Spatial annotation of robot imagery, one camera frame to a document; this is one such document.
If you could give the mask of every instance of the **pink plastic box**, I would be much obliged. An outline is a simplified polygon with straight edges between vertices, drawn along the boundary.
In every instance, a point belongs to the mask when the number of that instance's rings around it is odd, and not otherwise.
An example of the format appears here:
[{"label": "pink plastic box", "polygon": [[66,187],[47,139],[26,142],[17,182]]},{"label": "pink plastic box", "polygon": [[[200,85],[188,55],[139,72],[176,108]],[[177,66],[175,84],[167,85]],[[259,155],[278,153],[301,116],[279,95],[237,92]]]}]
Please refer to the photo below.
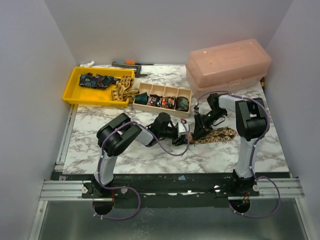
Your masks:
[{"label": "pink plastic box", "polygon": [[186,79],[194,96],[253,87],[267,74],[271,58],[255,39],[192,51]]}]

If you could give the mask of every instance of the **yellow tray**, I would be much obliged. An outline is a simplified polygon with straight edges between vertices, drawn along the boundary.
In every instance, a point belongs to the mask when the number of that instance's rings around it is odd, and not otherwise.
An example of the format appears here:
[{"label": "yellow tray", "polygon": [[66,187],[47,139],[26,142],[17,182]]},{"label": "yellow tray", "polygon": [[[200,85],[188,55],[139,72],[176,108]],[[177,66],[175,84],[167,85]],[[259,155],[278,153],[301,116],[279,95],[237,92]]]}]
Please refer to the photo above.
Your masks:
[{"label": "yellow tray", "polygon": [[62,99],[70,104],[99,105],[111,107],[127,107],[129,98],[126,101],[113,101],[111,90],[116,88],[112,84],[105,90],[91,89],[79,86],[80,76],[82,74],[92,73],[122,78],[123,76],[134,77],[135,72],[130,69],[97,68],[97,67],[75,67],[71,73],[70,79],[64,90]]}]

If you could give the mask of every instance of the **white wall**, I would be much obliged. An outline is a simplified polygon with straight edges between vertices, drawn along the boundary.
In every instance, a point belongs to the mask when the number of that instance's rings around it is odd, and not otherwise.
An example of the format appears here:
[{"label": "white wall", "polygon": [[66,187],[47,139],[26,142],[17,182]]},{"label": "white wall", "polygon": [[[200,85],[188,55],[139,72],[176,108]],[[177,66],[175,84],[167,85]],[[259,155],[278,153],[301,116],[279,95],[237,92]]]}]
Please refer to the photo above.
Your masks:
[{"label": "white wall", "polygon": [[0,239],[28,239],[69,112],[75,60],[42,0],[0,7]]},{"label": "white wall", "polygon": [[205,47],[266,47],[292,0],[44,0],[77,63],[185,63]]},{"label": "white wall", "polygon": [[268,105],[320,237],[320,1],[294,0],[267,52]]}]

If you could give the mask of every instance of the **white marble surface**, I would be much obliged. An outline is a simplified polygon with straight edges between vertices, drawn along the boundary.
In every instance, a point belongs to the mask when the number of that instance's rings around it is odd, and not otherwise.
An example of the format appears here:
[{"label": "white marble surface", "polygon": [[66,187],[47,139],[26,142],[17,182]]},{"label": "white marble surface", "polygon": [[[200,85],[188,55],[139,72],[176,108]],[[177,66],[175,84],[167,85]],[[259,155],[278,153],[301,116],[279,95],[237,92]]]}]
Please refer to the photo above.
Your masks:
[{"label": "white marble surface", "polygon": [[[143,73],[148,77],[137,78],[139,82],[189,88],[186,81],[186,68],[180,65],[143,66]],[[260,97],[267,106],[261,85],[237,92],[239,95],[251,98]],[[200,112],[209,111],[206,100],[200,101]],[[156,113],[133,110],[132,107],[116,108],[102,106],[79,105],[73,125],[72,135],[65,159],[64,174],[93,174],[99,159],[97,131],[121,113],[126,113],[133,121],[143,125],[151,124]],[[173,123],[178,117],[171,117]],[[187,119],[191,131],[194,128],[194,114]],[[218,127],[229,126],[236,130],[235,113],[228,112],[225,122]],[[181,153],[186,145],[172,146],[170,140],[162,144],[173,153]],[[165,174],[165,173],[229,173],[238,161],[240,137],[233,141],[190,145],[184,156],[174,157],[165,153],[158,145],[150,148],[133,142],[127,150],[118,157],[114,173],[117,174]],[[281,148],[278,135],[271,119],[270,130],[261,140],[255,164],[256,172],[288,172],[287,163]]]}]

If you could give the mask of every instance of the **wooden organizer box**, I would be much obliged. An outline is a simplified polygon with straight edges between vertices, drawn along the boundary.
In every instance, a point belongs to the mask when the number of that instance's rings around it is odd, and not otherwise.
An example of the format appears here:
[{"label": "wooden organizer box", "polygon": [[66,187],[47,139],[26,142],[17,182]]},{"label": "wooden organizer box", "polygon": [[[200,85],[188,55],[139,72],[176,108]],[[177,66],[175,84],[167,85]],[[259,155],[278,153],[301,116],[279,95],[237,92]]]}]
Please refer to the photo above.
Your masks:
[{"label": "wooden organizer box", "polygon": [[[162,97],[176,97],[176,98],[177,97],[186,97],[189,100],[189,103],[191,104],[192,91],[190,89],[141,82],[139,85],[139,92],[140,92],[140,94],[146,93],[146,94],[148,94],[148,96],[150,96],[150,94],[156,94],[156,95],[162,96]],[[136,100],[134,100],[132,107],[135,110],[142,110],[142,111],[152,112],[152,113],[157,113],[157,114],[158,113],[167,113],[171,116],[176,116],[176,117],[186,118],[186,119],[189,117],[190,108],[191,108],[191,106],[189,105],[188,111],[177,111],[175,109],[168,109],[168,108],[163,108],[163,107],[137,104]]]}]

